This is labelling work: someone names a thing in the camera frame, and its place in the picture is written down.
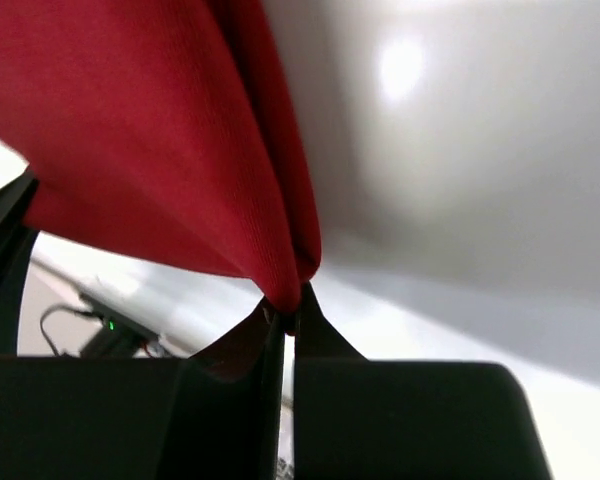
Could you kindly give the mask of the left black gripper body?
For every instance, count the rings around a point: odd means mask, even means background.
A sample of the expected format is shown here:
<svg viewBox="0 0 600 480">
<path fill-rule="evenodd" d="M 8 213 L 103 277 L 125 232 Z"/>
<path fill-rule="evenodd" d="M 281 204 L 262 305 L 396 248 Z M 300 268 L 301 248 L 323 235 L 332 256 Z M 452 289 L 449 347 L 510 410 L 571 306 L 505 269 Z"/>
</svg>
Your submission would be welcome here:
<svg viewBox="0 0 600 480">
<path fill-rule="evenodd" d="M 38 186 L 26 171 L 0 188 L 0 354 L 17 352 L 20 310 L 38 231 L 24 216 Z"/>
</svg>

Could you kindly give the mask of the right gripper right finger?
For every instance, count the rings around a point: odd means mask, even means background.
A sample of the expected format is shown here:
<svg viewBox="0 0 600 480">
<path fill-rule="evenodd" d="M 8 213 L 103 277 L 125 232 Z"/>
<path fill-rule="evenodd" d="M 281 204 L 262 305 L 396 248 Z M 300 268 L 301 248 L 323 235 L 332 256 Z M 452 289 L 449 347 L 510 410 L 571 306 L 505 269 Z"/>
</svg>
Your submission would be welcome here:
<svg viewBox="0 0 600 480">
<path fill-rule="evenodd" d="M 299 479 L 547 479 L 525 393 L 504 366 L 370 360 L 310 285 L 295 315 Z"/>
</svg>

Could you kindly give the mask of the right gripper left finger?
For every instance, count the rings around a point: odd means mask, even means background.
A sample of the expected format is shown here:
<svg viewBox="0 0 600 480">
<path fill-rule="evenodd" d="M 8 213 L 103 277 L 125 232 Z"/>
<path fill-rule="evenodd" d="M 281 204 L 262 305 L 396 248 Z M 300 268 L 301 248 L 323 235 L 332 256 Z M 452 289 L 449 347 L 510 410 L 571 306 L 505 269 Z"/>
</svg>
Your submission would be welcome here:
<svg viewBox="0 0 600 480">
<path fill-rule="evenodd" d="M 272 479 L 283 353 L 261 301 L 188 359 L 0 356 L 0 479 Z"/>
</svg>

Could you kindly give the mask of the dark red t shirt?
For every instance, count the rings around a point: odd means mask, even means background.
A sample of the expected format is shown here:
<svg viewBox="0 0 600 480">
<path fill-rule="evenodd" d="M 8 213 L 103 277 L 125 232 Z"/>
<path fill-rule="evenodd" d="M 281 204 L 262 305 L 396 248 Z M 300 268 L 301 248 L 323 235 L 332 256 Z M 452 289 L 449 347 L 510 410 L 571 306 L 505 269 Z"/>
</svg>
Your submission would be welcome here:
<svg viewBox="0 0 600 480">
<path fill-rule="evenodd" d="M 38 179 L 36 229 L 251 279 L 284 312 L 319 266 L 258 1 L 0 1 L 0 139 Z"/>
</svg>

